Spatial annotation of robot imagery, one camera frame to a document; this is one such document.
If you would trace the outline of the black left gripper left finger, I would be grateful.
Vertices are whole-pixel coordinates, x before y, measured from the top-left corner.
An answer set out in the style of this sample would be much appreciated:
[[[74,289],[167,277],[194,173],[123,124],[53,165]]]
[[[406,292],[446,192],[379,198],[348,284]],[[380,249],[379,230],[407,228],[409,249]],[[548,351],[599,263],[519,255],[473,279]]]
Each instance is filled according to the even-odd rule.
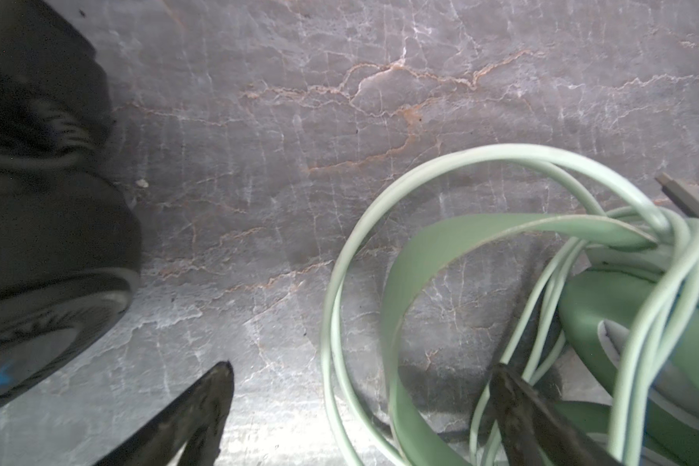
[[[99,465],[213,465],[234,395],[234,372],[219,361]]]

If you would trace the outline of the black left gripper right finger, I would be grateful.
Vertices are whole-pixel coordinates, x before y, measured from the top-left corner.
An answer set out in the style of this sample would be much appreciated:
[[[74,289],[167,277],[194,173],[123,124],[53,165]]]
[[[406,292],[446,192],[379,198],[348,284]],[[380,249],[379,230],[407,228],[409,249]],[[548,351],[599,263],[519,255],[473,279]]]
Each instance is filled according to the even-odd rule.
[[[617,465],[511,366],[498,363],[489,383],[502,445],[511,465]]]

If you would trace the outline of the mint green headphones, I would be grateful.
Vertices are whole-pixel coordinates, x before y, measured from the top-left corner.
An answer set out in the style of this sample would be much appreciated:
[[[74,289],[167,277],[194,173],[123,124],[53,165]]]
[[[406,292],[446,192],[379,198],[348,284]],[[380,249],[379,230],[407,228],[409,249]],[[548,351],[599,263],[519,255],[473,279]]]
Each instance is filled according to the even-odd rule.
[[[349,267],[379,220],[416,188],[456,169],[507,161],[540,172],[584,206],[580,215],[502,214],[444,219],[397,256],[381,310],[390,431],[365,414],[347,371],[341,299]],[[489,385],[460,456],[419,413],[399,377],[405,314],[454,260],[522,233],[567,236],[531,291],[498,363],[511,366],[617,465],[699,465],[699,193],[658,177],[672,209],[660,207],[610,168],[570,151],[491,145],[428,161],[387,188],[363,214],[333,269],[324,298],[323,396],[334,439],[360,463],[335,391],[375,447],[395,465],[494,465],[506,452]]]

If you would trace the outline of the black blue headphones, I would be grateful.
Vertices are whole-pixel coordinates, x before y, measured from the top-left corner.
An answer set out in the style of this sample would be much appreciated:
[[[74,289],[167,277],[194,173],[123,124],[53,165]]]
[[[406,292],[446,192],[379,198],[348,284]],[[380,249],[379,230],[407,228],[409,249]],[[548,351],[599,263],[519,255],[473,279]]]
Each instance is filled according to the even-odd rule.
[[[0,1],[0,409],[108,332],[142,233],[100,172],[112,129],[93,45],[44,1]]]

